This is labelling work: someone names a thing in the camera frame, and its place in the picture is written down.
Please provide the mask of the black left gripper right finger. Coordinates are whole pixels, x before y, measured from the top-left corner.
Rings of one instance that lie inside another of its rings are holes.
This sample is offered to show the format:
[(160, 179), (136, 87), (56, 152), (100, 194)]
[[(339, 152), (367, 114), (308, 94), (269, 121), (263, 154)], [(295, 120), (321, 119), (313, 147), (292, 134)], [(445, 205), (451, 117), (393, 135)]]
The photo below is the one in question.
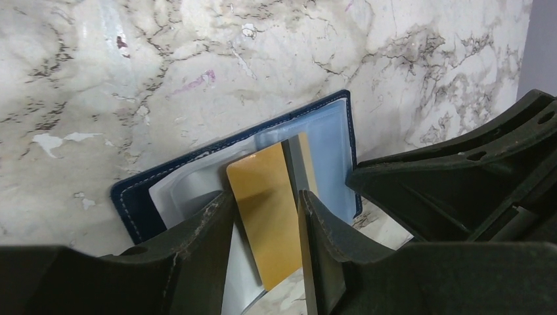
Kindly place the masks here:
[(309, 314), (555, 314), (556, 246), (409, 242), (392, 250), (298, 193)]

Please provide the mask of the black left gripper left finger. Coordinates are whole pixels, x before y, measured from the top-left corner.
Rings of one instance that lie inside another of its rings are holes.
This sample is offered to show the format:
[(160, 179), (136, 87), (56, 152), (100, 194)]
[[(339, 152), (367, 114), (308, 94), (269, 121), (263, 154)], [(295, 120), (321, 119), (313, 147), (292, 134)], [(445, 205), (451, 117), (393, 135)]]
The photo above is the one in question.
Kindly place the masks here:
[(1, 248), (2, 314), (219, 314), (236, 202), (216, 192), (192, 217), (120, 255), (61, 245)]

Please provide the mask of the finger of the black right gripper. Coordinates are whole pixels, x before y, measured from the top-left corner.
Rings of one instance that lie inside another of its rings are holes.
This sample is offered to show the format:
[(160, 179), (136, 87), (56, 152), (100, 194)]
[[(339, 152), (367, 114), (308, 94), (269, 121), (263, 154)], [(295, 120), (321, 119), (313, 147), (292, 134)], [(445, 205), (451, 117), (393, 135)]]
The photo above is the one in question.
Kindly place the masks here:
[(538, 89), (533, 89), (509, 107), (509, 109), (473, 131), (423, 148), (361, 161), (357, 166), (358, 168), (363, 168), (381, 163), (406, 163), (465, 152), (508, 134), (535, 117), (555, 100), (555, 96)]
[(513, 206), (537, 222), (556, 212), (556, 129), (513, 131), (444, 157), (359, 167), (347, 184), (420, 240), (486, 240)]

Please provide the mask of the blue leather card holder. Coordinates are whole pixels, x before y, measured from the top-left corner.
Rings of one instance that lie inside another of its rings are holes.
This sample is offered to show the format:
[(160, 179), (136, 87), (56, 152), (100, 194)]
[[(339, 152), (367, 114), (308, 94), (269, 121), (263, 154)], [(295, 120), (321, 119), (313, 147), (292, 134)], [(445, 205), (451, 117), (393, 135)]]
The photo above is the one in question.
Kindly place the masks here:
[(129, 252), (163, 256), (155, 313), (243, 314), (301, 268), (299, 190), (346, 223), (361, 212), (355, 162), (342, 90), (113, 185)]

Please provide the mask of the gold credit card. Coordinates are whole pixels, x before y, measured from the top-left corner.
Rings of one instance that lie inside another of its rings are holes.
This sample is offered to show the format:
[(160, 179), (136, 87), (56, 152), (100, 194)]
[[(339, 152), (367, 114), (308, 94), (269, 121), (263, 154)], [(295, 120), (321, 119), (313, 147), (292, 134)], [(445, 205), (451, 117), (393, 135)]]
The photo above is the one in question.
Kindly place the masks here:
[(309, 140), (299, 133), (226, 168), (264, 290), (301, 268), (298, 191), (317, 191)]

